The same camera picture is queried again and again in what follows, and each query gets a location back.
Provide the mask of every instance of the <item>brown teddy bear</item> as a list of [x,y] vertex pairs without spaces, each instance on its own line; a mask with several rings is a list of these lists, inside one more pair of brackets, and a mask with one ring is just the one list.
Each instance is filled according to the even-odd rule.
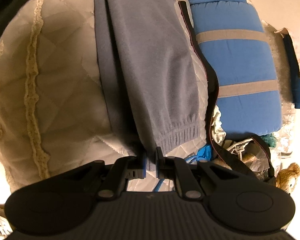
[[276,187],[290,194],[296,187],[299,176],[300,166],[296,163],[291,163],[287,169],[279,171]]

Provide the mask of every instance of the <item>white quilted fabric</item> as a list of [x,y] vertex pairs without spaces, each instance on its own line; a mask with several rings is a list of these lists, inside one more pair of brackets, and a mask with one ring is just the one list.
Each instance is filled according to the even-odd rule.
[[[200,102],[200,137],[168,153],[184,158],[206,143],[208,97],[205,70],[190,44],[177,1]],[[36,86],[25,97],[31,78],[36,78]],[[34,104],[35,110],[26,118],[27,104]],[[127,155],[112,134],[100,85],[94,0],[29,0],[7,26],[0,40],[0,131],[0,160],[12,191],[96,159],[108,164]],[[136,182],[133,188],[152,190],[155,183],[149,177],[146,187]]]

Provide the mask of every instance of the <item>beige stripe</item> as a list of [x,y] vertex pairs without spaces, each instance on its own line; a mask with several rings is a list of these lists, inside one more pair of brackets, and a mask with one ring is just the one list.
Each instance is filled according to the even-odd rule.
[[227,98],[278,90],[277,80],[256,81],[219,87],[218,98]]
[[251,30],[214,30],[197,34],[198,43],[205,41],[243,39],[267,42],[266,34]]

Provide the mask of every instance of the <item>teal fluffy object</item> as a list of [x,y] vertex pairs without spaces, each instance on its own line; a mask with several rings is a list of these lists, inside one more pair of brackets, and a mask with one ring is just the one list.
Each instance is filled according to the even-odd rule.
[[267,143],[269,147],[275,148],[277,146],[277,138],[273,135],[273,133],[261,135],[260,137]]

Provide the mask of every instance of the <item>red-edged black strap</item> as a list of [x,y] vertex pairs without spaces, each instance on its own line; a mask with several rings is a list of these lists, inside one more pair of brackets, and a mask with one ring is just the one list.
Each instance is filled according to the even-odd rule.
[[[211,134],[211,125],[213,118],[213,111],[217,103],[218,93],[219,93],[219,82],[217,78],[217,74],[214,69],[211,67],[205,56],[202,54],[199,44],[196,40],[194,29],[191,25],[191,21],[188,14],[187,4],[185,1],[179,1],[179,7],[181,10],[181,14],[183,20],[186,24],[188,32],[190,34],[191,45],[194,49],[194,52],[197,54],[199,59],[201,60],[207,75],[208,81],[208,106],[206,112],[206,132],[207,132],[207,142],[209,142],[219,157],[228,164],[232,170],[238,171],[242,174],[248,175],[252,178],[256,178],[255,174],[252,170],[250,170],[242,161],[240,161],[235,155],[228,152],[226,149],[218,145],[212,138]],[[258,136],[252,135],[252,139],[255,143],[257,143],[261,149],[265,152],[268,160],[270,169],[268,171],[269,177],[274,177],[274,168],[270,162],[270,150],[268,145]]]

